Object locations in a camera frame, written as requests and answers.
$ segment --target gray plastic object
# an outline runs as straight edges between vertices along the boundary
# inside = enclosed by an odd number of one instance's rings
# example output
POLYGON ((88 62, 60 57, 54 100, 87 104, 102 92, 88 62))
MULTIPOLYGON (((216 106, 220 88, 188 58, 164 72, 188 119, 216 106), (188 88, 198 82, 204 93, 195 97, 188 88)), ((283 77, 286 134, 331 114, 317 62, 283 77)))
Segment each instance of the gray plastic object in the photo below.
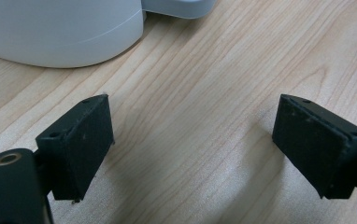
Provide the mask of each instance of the gray plastic object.
POLYGON ((0 0, 0 58, 46 67, 111 59, 143 34, 143 11, 196 19, 216 0, 0 0))

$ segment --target wood grain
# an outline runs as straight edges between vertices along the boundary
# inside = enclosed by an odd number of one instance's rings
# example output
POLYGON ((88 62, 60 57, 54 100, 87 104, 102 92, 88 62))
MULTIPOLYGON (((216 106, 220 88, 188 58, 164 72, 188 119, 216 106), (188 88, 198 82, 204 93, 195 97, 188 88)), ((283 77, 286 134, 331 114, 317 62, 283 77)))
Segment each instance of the wood grain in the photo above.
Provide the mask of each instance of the wood grain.
POLYGON ((200 20, 149 14, 119 57, 77 69, 0 59, 0 152, 109 94, 117 144, 56 223, 357 223, 271 141, 278 98, 357 124, 357 0, 223 0, 200 20))

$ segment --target wooden surface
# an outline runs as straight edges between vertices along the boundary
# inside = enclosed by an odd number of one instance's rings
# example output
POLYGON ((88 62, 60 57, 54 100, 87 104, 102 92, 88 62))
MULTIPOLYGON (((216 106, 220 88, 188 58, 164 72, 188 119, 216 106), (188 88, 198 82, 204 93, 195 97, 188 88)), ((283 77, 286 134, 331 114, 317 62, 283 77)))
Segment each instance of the wooden surface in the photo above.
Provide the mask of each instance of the wooden surface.
POLYGON ((0 59, 0 152, 80 100, 109 94, 117 144, 56 223, 357 223, 271 141, 278 98, 357 124, 357 0, 219 0, 203 19, 149 14, 141 40, 78 69, 0 59))

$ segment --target tabletop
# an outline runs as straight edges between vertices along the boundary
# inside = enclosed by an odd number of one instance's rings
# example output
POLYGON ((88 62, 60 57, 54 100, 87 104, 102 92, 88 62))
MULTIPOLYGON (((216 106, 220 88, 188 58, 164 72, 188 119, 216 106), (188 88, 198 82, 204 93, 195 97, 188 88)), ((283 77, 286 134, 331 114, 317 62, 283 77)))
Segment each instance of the tabletop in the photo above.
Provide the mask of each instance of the tabletop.
POLYGON ((223 0, 198 20, 148 14, 142 38, 93 66, 0 59, 0 152, 77 102, 109 95, 116 138, 56 223, 357 223, 321 199, 271 133, 282 93, 357 125, 357 0, 223 0))

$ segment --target black bracket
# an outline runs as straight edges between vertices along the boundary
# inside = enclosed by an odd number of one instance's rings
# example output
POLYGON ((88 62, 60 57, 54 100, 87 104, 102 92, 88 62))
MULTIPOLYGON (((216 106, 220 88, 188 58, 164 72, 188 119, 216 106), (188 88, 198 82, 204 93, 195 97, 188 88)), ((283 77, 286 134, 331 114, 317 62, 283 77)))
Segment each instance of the black bracket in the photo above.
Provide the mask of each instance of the black bracket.
POLYGON ((47 195, 82 200, 114 143, 108 96, 81 101, 36 138, 0 153, 0 223, 53 223, 47 195))
POLYGON ((281 95, 273 141, 321 197, 357 187, 357 126, 307 99, 281 95))

